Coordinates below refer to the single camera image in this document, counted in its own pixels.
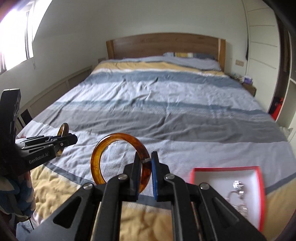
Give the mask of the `gloved left hand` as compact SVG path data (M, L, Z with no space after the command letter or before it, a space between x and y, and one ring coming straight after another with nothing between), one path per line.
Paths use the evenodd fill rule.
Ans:
M15 214L18 222L30 219L36 209L31 173L15 178L1 176L1 212Z

